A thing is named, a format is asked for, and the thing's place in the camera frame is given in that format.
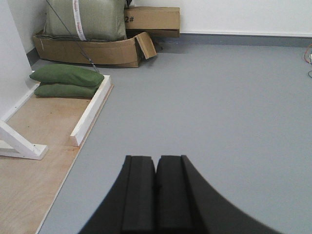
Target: plywood board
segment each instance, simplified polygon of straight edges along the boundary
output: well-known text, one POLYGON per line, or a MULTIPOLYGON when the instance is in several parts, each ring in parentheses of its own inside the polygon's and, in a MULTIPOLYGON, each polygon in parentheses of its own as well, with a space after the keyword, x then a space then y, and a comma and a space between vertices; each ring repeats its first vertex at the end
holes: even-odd
POLYGON ((40 161, 0 156, 1 234, 34 234, 41 226, 80 151, 70 134, 89 103, 32 96, 7 122, 49 151, 40 161))

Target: cardboard box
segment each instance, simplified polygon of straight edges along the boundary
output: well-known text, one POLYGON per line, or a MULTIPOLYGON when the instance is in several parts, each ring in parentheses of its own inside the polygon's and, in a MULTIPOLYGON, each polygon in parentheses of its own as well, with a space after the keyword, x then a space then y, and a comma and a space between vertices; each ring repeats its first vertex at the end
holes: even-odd
POLYGON ((180 8, 130 7, 124 10, 127 32, 146 31, 151 36, 179 37, 180 8))
MULTIPOLYGON (((89 64, 75 41, 52 39, 42 35, 42 31, 35 34, 33 40, 41 59, 89 64)), ((148 59, 156 56, 153 42, 146 32, 127 40, 113 42, 79 41, 78 43, 94 64, 98 65, 138 67, 142 58, 148 59)))

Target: green sack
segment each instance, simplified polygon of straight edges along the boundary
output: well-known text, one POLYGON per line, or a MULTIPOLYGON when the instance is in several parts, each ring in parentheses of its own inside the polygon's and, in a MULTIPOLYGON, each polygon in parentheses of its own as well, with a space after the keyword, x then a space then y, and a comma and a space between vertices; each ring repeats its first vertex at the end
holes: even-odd
MULTIPOLYGON (((49 2, 70 33, 79 39, 73 1, 50 0, 49 2)), ((106 41, 126 39, 123 14, 125 0, 80 0, 78 3, 82 31, 86 39, 104 39, 106 41)), ((49 5, 47 5, 44 33, 51 36, 69 36, 66 28, 49 5)))
POLYGON ((30 78, 43 83, 67 83, 91 87, 101 84, 104 76, 73 65, 52 64, 39 68, 30 75, 30 78))
POLYGON ((92 98, 99 86, 83 87, 62 83, 40 83, 35 90, 35 95, 55 98, 92 98))

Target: cable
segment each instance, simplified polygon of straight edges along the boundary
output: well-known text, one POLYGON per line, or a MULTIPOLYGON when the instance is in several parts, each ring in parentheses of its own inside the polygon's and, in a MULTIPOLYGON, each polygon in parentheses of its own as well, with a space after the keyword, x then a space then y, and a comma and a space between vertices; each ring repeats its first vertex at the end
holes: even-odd
POLYGON ((66 31, 69 33, 69 35, 71 36, 71 38, 74 40, 74 42, 77 44, 77 46, 80 48, 81 50, 81 54, 89 61, 89 63, 93 66, 93 69, 99 73, 98 68, 96 67, 96 65, 93 63, 93 61, 91 60, 91 58, 86 54, 86 52, 83 50, 82 46, 77 42, 76 38, 71 34, 71 32, 69 31, 69 29, 66 27, 65 23, 62 21, 62 19, 60 18, 60 16, 58 15, 58 13, 54 10, 54 8, 52 7, 52 5, 50 4, 50 2, 48 0, 46 0, 46 2, 49 4, 49 6, 51 7, 51 9, 54 11, 54 13, 56 14, 56 16, 58 17, 58 19, 61 21, 61 23, 63 24, 63 26, 66 28, 66 31))
POLYGON ((309 64, 311 64, 311 53, 312 53, 312 50, 311 50, 311 52, 310 52, 310 59, 309 60, 307 60, 307 52, 308 52, 308 50, 309 50, 309 48, 312 46, 312 44, 310 44, 308 47, 307 47, 307 49, 306 49, 306 51, 304 52, 304 61, 305 62, 307 62, 307 63, 309 63, 309 64))

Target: open cardboard box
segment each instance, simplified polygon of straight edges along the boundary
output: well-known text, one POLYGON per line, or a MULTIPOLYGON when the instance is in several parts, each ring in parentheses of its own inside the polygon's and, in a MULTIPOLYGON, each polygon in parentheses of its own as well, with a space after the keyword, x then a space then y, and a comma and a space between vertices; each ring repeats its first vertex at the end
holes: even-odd
MULTIPOLYGON (((89 64, 81 54, 76 41, 52 39, 43 31, 33 36, 36 50, 41 59, 89 64)), ((78 42, 85 53, 98 65, 138 67, 142 58, 156 56, 156 50, 148 33, 143 32, 126 40, 112 42, 78 42)))

